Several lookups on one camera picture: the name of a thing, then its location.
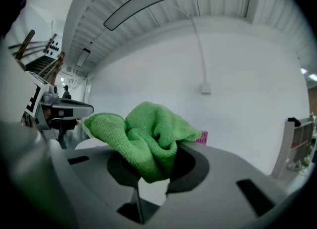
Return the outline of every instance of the towel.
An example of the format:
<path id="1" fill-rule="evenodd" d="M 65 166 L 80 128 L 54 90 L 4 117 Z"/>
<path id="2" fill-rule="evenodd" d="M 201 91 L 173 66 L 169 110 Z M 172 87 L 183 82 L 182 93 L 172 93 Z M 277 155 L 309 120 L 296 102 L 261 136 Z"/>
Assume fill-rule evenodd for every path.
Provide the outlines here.
<path id="1" fill-rule="evenodd" d="M 166 107 L 143 102 L 124 120 L 100 113 L 84 121 L 91 137 L 118 151 L 148 183 L 170 178 L 178 140 L 197 140 L 202 132 Z"/>

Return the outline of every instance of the white wall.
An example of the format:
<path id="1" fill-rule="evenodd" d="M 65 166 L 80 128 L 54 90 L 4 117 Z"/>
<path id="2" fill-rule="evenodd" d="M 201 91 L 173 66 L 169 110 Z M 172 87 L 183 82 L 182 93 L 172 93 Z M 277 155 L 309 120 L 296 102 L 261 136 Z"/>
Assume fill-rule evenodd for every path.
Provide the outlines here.
<path id="1" fill-rule="evenodd" d="M 270 174 L 288 117 L 309 115 L 299 61 L 283 34 L 233 18 L 196 18 L 212 94 L 189 21 L 136 38 L 96 67 L 94 113 L 126 117 L 139 103 L 163 104 L 200 130 L 208 146 L 240 155 Z"/>
<path id="2" fill-rule="evenodd" d="M 73 90 L 73 94 L 71 94 L 73 100 L 84 101 L 84 94 L 86 88 L 86 81 L 82 81 L 81 84 Z"/>
<path id="3" fill-rule="evenodd" d="M 31 40 L 32 42 L 48 41 L 52 36 L 51 24 L 46 22 L 33 7 L 26 4 L 18 18 L 12 24 L 10 31 L 7 33 L 5 42 L 8 46 L 21 44 L 32 29 L 35 30 L 35 35 Z M 15 52 L 18 50 L 19 48 L 15 48 L 11 51 Z M 43 52 L 38 52 L 27 56 L 22 59 L 22 63 L 27 64 L 43 55 Z"/>
<path id="4" fill-rule="evenodd" d="M 36 86 L 14 61 L 8 45 L 0 39 L 0 121 L 19 123 Z"/>

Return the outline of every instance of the cable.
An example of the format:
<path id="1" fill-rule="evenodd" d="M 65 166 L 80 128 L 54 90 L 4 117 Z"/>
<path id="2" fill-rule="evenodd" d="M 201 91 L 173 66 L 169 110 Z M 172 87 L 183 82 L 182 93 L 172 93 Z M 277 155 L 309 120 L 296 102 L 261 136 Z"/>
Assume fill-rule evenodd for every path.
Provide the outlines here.
<path id="1" fill-rule="evenodd" d="M 198 34 L 198 30 L 196 27 L 196 24 L 193 20 L 193 18 L 191 16 L 189 16 L 185 11 L 183 11 L 182 9 L 180 9 L 179 7 L 177 7 L 175 4 L 173 4 L 172 2 L 170 2 L 170 0 L 167 0 L 167 3 L 169 3 L 171 6 L 173 6 L 174 8 L 176 8 L 177 10 L 181 11 L 183 14 L 185 14 L 187 16 L 188 19 L 191 20 L 194 30 L 195 30 L 195 34 L 197 37 L 197 41 L 198 41 L 198 47 L 200 50 L 200 54 L 201 54 L 201 58 L 202 58 L 202 68 L 203 68 L 203 78 L 204 78 L 204 84 L 208 82 L 207 80 L 207 71 L 206 71 L 206 61 L 205 61 L 205 56 L 204 56 L 204 51 L 203 51 L 203 47 L 202 47 L 202 42 L 200 41 L 200 37 Z"/>
<path id="2" fill-rule="evenodd" d="M 52 131 L 53 131 L 53 134 L 54 134 L 54 137 L 55 137 L 56 141 L 58 141 L 58 138 L 55 135 L 54 129 L 52 129 Z"/>
<path id="3" fill-rule="evenodd" d="M 301 169 L 301 171 L 303 171 L 303 173 L 304 173 L 304 175 L 307 177 L 307 175 L 305 174 L 305 171 L 304 171 L 304 169 Z"/>

